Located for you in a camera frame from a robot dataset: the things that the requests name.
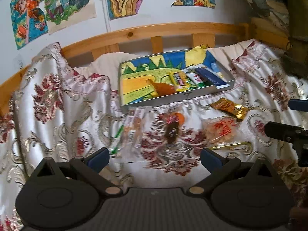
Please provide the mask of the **white green seaweed snack bag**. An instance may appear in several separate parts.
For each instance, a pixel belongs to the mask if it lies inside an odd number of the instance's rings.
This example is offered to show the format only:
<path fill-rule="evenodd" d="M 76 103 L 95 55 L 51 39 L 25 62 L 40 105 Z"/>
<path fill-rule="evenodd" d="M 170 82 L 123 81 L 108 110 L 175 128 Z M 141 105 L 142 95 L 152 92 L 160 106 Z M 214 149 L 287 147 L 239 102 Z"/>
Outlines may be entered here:
<path fill-rule="evenodd" d="M 212 85 L 206 78 L 201 77 L 195 72 L 195 68 L 186 68 L 182 72 L 192 81 L 192 83 L 198 88 L 209 87 Z"/>

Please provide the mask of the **dark jelly snack pack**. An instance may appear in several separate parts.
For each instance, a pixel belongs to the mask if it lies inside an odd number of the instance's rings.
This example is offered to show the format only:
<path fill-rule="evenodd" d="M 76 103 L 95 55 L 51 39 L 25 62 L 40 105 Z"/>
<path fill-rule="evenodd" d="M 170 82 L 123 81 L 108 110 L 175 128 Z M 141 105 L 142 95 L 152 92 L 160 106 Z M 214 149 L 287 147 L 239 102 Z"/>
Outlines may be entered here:
<path fill-rule="evenodd" d="M 164 137 L 168 144 L 172 144 L 177 139 L 179 127 L 180 122 L 177 115 L 173 114 L 167 118 Z"/>

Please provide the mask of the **yellow green candy pack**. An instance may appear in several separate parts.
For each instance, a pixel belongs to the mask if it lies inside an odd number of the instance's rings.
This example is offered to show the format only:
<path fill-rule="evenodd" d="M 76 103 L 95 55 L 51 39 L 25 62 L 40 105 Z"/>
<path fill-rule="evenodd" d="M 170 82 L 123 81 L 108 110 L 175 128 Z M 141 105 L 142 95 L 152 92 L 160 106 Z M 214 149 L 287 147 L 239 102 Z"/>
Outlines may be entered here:
<path fill-rule="evenodd" d="M 191 85 L 186 80 L 186 74 L 182 71 L 171 71 L 168 72 L 168 76 L 172 81 L 176 92 L 184 92 L 191 88 Z"/>

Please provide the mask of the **camouflage fabric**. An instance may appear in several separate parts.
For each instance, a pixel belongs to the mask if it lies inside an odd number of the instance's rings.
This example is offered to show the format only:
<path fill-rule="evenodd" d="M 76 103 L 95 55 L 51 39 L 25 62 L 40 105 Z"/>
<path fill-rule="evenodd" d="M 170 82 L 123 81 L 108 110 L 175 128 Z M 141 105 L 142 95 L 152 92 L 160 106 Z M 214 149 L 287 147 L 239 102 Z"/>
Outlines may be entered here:
<path fill-rule="evenodd" d="M 246 0 L 255 12 L 284 31 L 289 30 L 289 12 L 282 0 Z"/>

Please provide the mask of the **anime boy drawing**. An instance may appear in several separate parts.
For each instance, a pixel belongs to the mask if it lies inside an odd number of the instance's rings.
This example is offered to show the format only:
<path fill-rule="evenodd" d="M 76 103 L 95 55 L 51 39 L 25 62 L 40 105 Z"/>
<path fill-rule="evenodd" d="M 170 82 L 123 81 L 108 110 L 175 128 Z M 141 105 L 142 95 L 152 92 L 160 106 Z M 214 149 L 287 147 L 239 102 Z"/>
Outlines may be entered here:
<path fill-rule="evenodd" d="M 44 0 L 49 34 L 95 18 L 94 0 Z"/>

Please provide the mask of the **clear bag of crackers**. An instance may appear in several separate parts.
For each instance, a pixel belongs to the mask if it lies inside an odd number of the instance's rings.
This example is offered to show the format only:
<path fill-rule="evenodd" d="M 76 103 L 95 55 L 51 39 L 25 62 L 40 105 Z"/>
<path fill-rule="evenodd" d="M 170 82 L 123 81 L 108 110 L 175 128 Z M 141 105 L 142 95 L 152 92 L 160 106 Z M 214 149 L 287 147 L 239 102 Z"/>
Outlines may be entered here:
<path fill-rule="evenodd" d="M 202 120 L 206 147 L 211 150 L 238 150 L 250 154 L 252 143 L 240 131 L 239 122 L 231 116 L 216 117 Z"/>

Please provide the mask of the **white wall pipe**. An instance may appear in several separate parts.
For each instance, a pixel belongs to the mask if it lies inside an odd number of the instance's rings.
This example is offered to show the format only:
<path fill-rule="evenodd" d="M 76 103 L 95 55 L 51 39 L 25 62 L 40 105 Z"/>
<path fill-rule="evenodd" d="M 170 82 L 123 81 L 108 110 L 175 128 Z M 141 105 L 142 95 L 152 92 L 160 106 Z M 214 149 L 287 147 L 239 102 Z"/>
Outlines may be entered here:
<path fill-rule="evenodd" d="M 101 1 L 102 1 L 102 6 L 103 6 L 104 23 L 105 23 L 106 31 L 111 32 L 110 18 L 109 18 L 109 12 L 108 12 L 108 0 L 101 0 Z"/>

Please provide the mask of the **green white sausage stick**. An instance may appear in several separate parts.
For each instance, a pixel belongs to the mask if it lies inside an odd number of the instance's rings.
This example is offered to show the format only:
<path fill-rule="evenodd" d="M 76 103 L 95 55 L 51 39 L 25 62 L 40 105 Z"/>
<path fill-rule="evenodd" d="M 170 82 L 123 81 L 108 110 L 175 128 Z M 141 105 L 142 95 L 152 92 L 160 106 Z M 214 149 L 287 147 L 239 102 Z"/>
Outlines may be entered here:
<path fill-rule="evenodd" d="M 117 153 L 117 150 L 120 145 L 121 136 L 124 130 L 124 125 L 122 125 L 119 130 L 117 131 L 115 137 L 112 140 L 111 146 L 110 146 L 110 153 L 111 155 L 115 155 Z"/>

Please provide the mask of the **wooden bed headboard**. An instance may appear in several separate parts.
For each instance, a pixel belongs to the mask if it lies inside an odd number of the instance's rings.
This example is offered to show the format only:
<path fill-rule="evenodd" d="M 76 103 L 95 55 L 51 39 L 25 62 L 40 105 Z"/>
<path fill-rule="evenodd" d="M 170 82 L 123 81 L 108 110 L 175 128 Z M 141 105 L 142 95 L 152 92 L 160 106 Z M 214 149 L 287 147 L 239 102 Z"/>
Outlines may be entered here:
<path fill-rule="evenodd" d="M 251 23 L 240 24 L 201 22 L 150 24 L 104 33 L 65 47 L 55 42 L 55 46 L 59 47 L 61 55 L 68 61 L 70 67 L 77 67 L 87 61 L 96 60 L 103 54 L 119 52 L 120 44 L 123 43 L 149 40 L 152 53 L 158 54 L 163 51 L 164 37 L 182 35 L 190 37 L 188 45 L 193 48 L 198 45 L 213 48 L 216 44 L 215 37 L 225 35 L 230 35 L 239 42 L 254 38 L 275 48 L 287 50 L 290 47 L 288 33 L 261 18 L 253 18 Z"/>

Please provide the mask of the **gold foil snack bag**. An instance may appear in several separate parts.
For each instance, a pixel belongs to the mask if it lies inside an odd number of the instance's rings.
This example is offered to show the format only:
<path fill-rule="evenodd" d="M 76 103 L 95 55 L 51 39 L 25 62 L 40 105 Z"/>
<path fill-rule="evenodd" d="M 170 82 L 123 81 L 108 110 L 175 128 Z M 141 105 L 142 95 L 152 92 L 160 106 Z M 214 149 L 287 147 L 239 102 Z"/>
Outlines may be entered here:
<path fill-rule="evenodd" d="M 226 98 L 220 98 L 218 101 L 211 103 L 210 106 L 213 109 L 221 110 L 223 112 L 231 114 L 232 116 L 236 117 L 238 120 L 241 121 L 245 118 L 249 111 L 249 109 L 247 107 L 244 107 L 242 104 L 234 103 L 233 101 Z"/>

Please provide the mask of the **dark blue snack box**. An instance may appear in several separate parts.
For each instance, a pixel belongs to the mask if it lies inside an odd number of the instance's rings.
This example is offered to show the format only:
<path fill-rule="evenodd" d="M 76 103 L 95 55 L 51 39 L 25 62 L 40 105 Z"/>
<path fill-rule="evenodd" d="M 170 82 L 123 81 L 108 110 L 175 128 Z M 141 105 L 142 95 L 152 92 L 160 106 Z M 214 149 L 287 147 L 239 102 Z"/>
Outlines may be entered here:
<path fill-rule="evenodd" d="M 217 89 L 229 87 L 229 84 L 227 82 L 225 82 L 220 77 L 218 77 L 206 68 L 195 68 L 194 71 L 202 78 L 210 81 Z"/>

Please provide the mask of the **mermaid girl drawing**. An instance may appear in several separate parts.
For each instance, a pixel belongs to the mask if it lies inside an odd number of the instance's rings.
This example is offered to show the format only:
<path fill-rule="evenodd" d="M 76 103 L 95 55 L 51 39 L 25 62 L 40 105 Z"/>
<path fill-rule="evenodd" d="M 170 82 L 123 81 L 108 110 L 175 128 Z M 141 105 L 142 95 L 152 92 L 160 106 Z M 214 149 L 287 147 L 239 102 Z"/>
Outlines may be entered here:
<path fill-rule="evenodd" d="M 48 33 L 48 25 L 40 4 L 44 0 L 11 0 L 10 14 L 17 49 Z"/>

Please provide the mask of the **orange tangerine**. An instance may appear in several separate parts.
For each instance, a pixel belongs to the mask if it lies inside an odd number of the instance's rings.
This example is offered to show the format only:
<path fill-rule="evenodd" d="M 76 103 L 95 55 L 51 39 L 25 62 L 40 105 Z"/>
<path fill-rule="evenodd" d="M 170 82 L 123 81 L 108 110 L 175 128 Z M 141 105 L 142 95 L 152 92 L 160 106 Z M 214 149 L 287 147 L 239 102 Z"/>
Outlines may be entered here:
<path fill-rule="evenodd" d="M 179 125 L 182 126 L 182 124 L 184 124 L 184 122 L 185 122 L 184 115 L 182 113 L 179 113 L 179 112 L 174 113 L 174 115 L 176 116 Z"/>

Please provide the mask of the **orange snack packet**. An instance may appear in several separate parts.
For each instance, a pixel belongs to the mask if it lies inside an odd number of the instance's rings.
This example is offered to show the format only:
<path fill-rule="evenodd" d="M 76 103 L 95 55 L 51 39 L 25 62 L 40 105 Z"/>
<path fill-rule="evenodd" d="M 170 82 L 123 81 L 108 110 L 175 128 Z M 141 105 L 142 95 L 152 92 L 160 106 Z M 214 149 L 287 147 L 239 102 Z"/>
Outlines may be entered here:
<path fill-rule="evenodd" d="M 176 93 L 176 89 L 173 85 L 163 82 L 153 82 L 151 79 L 148 79 L 147 82 L 154 88 L 158 96 L 166 96 Z"/>

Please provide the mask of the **clear pastry pack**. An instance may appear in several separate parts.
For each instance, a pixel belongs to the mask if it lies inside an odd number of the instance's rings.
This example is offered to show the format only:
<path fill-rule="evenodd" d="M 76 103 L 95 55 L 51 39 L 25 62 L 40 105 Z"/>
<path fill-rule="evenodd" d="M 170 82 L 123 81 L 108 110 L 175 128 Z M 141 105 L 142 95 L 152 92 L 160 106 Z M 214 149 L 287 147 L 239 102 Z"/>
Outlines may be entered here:
<path fill-rule="evenodd" d="M 141 144 L 145 114 L 145 107 L 128 108 L 120 146 L 120 157 L 123 163 L 136 163 L 142 160 Z"/>

